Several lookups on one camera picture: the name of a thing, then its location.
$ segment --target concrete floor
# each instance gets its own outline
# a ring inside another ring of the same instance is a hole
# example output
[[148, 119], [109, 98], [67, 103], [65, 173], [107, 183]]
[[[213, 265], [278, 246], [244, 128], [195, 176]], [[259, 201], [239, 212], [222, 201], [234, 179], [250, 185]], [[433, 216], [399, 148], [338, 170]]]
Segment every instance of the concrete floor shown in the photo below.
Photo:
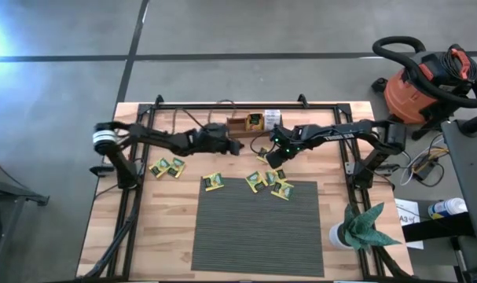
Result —
[[[141, 0], [0, 1], [0, 56], [126, 55], [140, 6]], [[138, 53], [371, 52], [388, 35], [416, 36], [430, 50], [458, 42], [477, 51], [477, 1], [151, 0]], [[51, 196], [45, 208], [26, 205], [0, 281], [74, 277], [97, 183], [88, 168], [101, 160], [92, 128], [111, 119], [124, 68], [123, 61], [0, 63], [0, 164]], [[371, 101], [379, 119], [387, 110], [369, 85], [399, 68], [365, 58], [137, 62], [125, 100], [162, 94], [166, 101], [289, 101], [303, 93], [311, 101]], [[411, 141], [407, 151], [416, 155], [431, 137]], [[411, 182], [397, 186], [395, 196], [460, 196], [450, 160], [443, 162], [439, 186]], [[435, 253], [412, 251], [415, 273], [454, 280], [450, 267], [432, 268]]]

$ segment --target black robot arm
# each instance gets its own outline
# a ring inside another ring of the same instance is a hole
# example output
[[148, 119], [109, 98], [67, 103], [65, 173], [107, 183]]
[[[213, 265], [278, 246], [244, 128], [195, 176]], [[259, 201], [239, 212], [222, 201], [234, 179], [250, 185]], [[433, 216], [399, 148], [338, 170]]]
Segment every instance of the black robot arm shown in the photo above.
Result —
[[[381, 134], [375, 132], [374, 128], [381, 129]], [[266, 155], [266, 159], [271, 167], [276, 168], [305, 149], [313, 149], [325, 142], [355, 138], [367, 141], [374, 148], [365, 160], [356, 160], [352, 174], [352, 181], [356, 188], [370, 188], [372, 172], [390, 155], [397, 155], [404, 151], [405, 126], [403, 124], [388, 120], [364, 119], [356, 123], [327, 127], [315, 124], [299, 125], [292, 130], [276, 125], [271, 131], [270, 140], [278, 146], [278, 149]]]
[[[116, 130], [126, 130], [128, 134], [118, 136]], [[227, 127], [220, 123], [209, 123], [199, 130], [192, 129], [176, 134], [149, 129], [136, 123], [98, 123], [95, 125], [94, 149], [111, 160], [117, 172], [120, 189], [133, 189], [140, 182], [135, 164], [128, 161], [122, 152], [134, 142], [169, 149], [178, 156], [227, 152], [237, 156], [244, 147], [239, 141], [228, 138]]]

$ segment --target orange shop vacuum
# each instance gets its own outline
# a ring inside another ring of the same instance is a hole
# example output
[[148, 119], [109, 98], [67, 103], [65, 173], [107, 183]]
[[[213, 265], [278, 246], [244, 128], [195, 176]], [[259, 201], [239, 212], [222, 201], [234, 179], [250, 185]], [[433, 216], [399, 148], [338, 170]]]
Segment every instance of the orange shop vacuum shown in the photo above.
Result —
[[[411, 57], [384, 49], [401, 43], [411, 46]], [[430, 130], [440, 130], [459, 108], [477, 108], [477, 64], [457, 44], [446, 52], [426, 51], [424, 44], [409, 36], [391, 36], [376, 41], [372, 51], [404, 68], [386, 80], [377, 79], [372, 89], [383, 93], [391, 116], [404, 124], [421, 124], [412, 135], [418, 140]], [[467, 97], [470, 90], [475, 98]]]

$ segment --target wooden tabletop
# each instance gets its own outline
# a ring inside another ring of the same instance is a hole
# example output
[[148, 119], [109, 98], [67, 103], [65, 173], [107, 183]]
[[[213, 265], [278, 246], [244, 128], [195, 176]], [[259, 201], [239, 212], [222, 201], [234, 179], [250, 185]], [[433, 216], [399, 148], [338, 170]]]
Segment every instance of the wooden tabletop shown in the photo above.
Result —
[[[371, 105], [367, 101], [347, 102], [351, 105], [354, 120], [373, 119]], [[120, 103], [116, 109], [115, 120], [133, 123], [137, 115], [138, 103]], [[190, 111], [201, 123], [207, 121], [208, 110]], [[238, 110], [236, 117], [246, 116], [250, 111]], [[225, 122], [230, 110], [217, 110], [212, 121]], [[289, 128], [299, 124], [334, 124], [332, 110], [282, 110], [284, 126]], [[172, 128], [173, 110], [156, 110], [154, 128], [168, 130]], [[177, 114], [176, 131], [198, 127], [184, 112]], [[244, 178], [255, 170], [266, 171], [268, 165], [258, 161], [250, 150], [251, 138], [240, 140], [246, 146], [240, 156], [201, 153], [183, 158], [187, 163], [179, 179], [164, 175], [160, 180], [148, 173], [145, 178], [144, 192], [138, 219], [137, 236], [131, 265], [131, 280], [185, 281], [294, 281], [294, 280], [357, 280], [362, 279], [358, 257], [353, 250], [334, 248], [328, 233], [331, 227], [343, 220], [343, 211], [348, 203], [347, 188], [344, 180], [343, 165], [338, 142], [327, 142], [313, 151], [307, 150], [284, 163], [285, 173], [291, 180], [315, 181], [318, 185], [318, 201], [321, 220], [321, 238], [324, 258], [325, 277], [299, 277], [268, 274], [238, 274], [226, 272], [192, 271], [191, 260], [193, 238], [198, 206], [200, 177], [215, 171], [224, 177]], [[267, 138], [259, 138], [255, 149], [269, 145]], [[358, 142], [362, 157], [367, 156], [372, 147], [365, 141]], [[166, 150], [150, 147], [148, 164], [160, 157], [169, 160], [174, 155]], [[102, 178], [97, 187], [100, 192], [116, 183], [116, 177]], [[121, 191], [113, 189], [99, 196], [93, 205], [90, 222], [79, 261], [78, 275], [88, 272], [105, 249], [110, 245], [114, 234]], [[375, 183], [369, 190], [372, 205], [385, 203], [383, 213], [376, 222], [376, 228], [392, 238], [405, 243], [399, 222], [394, 194], [390, 186]], [[386, 247], [391, 257], [409, 274], [413, 268], [405, 244]], [[123, 250], [119, 251], [117, 273], [123, 266]], [[376, 274], [373, 261], [368, 255], [371, 274]]]

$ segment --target vacuum hose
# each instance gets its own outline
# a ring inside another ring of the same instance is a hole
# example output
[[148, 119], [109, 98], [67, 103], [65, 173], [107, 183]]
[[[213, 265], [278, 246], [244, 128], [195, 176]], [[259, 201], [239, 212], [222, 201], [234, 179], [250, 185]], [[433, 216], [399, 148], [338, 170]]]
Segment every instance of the vacuum hose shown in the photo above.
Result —
[[425, 51], [424, 44], [415, 38], [410, 36], [390, 36], [380, 39], [372, 45], [372, 51], [381, 57], [395, 61], [404, 66], [409, 74], [412, 76], [411, 80], [414, 81], [422, 90], [426, 91], [427, 95], [437, 98], [442, 101], [450, 101], [463, 108], [477, 108], [477, 79], [472, 84], [472, 90], [474, 90], [475, 98], [459, 97], [450, 92], [444, 91], [432, 84], [424, 73], [420, 70], [420, 66], [411, 58], [404, 54], [394, 51], [386, 50], [383, 46], [401, 43], [406, 44], [414, 48], [416, 53]]

